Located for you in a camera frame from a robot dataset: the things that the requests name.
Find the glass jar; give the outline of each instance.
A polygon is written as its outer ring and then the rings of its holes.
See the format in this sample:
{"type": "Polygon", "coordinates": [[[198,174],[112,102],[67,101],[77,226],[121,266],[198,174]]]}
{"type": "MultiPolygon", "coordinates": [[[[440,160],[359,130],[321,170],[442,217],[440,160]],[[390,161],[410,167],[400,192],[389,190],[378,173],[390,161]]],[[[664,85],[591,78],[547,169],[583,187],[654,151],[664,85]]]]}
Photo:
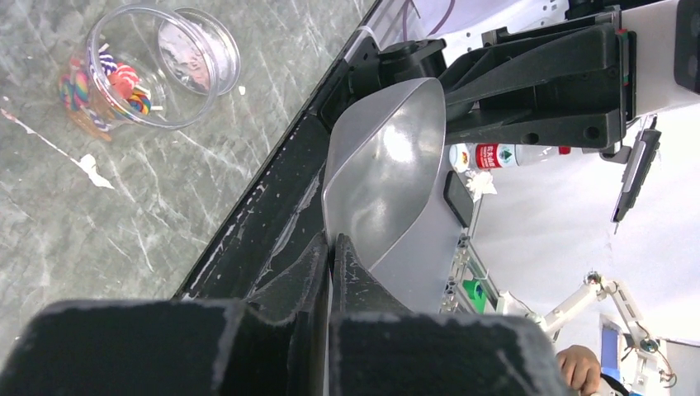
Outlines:
{"type": "Polygon", "coordinates": [[[123,125],[191,125],[238,76],[238,48],[214,17],[129,4],[103,16],[73,51],[59,96],[77,125],[109,141],[123,125]]]}

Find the hand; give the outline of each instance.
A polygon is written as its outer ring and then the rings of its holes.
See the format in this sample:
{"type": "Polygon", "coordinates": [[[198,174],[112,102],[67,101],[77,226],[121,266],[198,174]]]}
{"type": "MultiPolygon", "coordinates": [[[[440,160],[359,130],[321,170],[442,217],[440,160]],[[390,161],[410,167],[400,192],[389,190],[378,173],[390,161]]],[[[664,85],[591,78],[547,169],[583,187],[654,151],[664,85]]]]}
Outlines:
{"type": "Polygon", "coordinates": [[[564,382],[583,396],[594,394],[600,386],[600,363],[593,351],[573,345],[556,354],[564,382]]]}

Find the plastic bottle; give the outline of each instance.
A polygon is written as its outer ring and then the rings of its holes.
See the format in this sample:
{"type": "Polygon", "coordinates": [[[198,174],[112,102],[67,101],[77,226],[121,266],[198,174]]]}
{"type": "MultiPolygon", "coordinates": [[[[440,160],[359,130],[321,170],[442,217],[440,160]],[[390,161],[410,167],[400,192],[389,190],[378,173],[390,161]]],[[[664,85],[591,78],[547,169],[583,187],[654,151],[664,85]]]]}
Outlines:
{"type": "Polygon", "coordinates": [[[568,155],[571,147],[522,144],[455,144],[450,147],[450,163],[459,173],[468,169],[521,167],[568,155]]]}

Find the person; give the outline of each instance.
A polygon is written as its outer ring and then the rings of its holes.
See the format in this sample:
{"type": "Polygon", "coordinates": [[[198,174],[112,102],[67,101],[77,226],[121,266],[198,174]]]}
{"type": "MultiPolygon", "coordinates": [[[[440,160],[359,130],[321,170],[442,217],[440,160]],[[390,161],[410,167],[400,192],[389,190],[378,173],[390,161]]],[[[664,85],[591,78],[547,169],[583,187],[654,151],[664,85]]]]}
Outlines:
{"type": "Polygon", "coordinates": [[[621,396],[629,392],[609,375],[601,372],[596,355],[585,346],[572,345],[556,354],[564,382],[582,396],[608,396],[612,391],[621,396]]]}

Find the marble tabletop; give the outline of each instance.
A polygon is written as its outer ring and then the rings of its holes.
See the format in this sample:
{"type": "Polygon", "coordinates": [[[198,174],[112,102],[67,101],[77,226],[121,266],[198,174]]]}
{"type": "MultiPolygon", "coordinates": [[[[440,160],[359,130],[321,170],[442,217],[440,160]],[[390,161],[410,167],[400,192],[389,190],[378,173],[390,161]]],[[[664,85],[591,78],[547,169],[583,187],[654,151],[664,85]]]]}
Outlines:
{"type": "Polygon", "coordinates": [[[65,115],[55,81],[122,3],[0,0],[0,359],[56,300],[173,295],[373,1],[158,1],[217,16],[240,79],[193,126],[108,143],[65,115]]]}

